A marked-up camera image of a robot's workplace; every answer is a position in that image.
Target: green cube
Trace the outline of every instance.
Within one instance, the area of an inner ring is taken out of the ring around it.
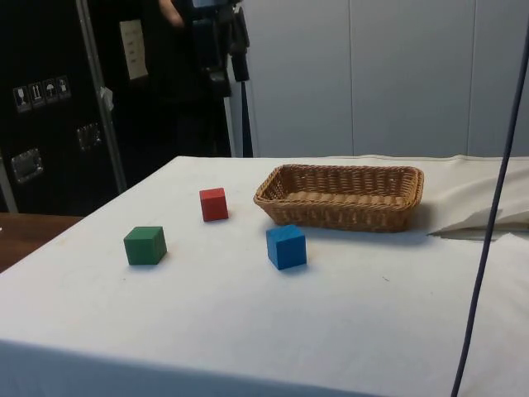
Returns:
[[[158,265],[167,253],[162,227],[135,227],[124,242],[129,265]]]

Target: basket rim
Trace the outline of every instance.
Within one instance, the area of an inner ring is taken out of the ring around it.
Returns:
[[[417,176],[417,189],[415,196],[408,203],[404,204],[372,204],[372,203],[334,203],[332,201],[319,201],[319,200],[292,200],[292,199],[270,199],[264,198],[263,194],[266,189],[270,186],[274,178],[277,177],[281,170],[284,170],[289,167],[302,167],[302,168],[316,168],[320,170],[387,170],[387,169],[398,169],[398,170],[407,170],[413,172]],[[270,205],[279,204],[283,208],[287,207],[299,207],[300,205],[310,206],[310,207],[339,207],[343,209],[362,209],[362,210],[371,210],[371,211],[382,211],[390,210],[392,212],[403,212],[411,208],[415,208],[422,199],[422,191],[424,188],[424,173],[422,170],[419,170],[416,167],[412,166],[369,166],[369,165],[303,165],[303,164],[286,164],[276,167],[269,177],[263,182],[254,196],[254,203],[259,205],[262,208],[269,207]]]

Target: blue cube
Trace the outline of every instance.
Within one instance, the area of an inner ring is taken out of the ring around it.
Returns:
[[[294,225],[268,230],[266,244],[268,245],[268,258],[278,270],[307,263],[305,236]]]

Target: warning symbols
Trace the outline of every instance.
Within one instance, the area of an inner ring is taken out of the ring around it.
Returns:
[[[31,110],[31,100],[26,86],[13,89],[13,96],[15,97],[15,105],[19,113],[29,112]]]
[[[66,76],[57,78],[57,92],[59,93],[59,99],[68,99],[72,96],[72,92],[69,90],[69,82]]]
[[[41,83],[33,83],[28,86],[30,90],[31,104],[34,108],[46,105],[44,100],[44,91]]]
[[[55,79],[47,79],[44,82],[44,95],[47,103],[57,102],[59,94],[57,93],[57,83]]]

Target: person's hand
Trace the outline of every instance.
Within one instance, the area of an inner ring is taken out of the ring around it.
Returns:
[[[171,0],[158,0],[158,3],[160,4],[162,15],[169,21],[171,25],[178,28],[185,27],[182,16],[174,7]]]

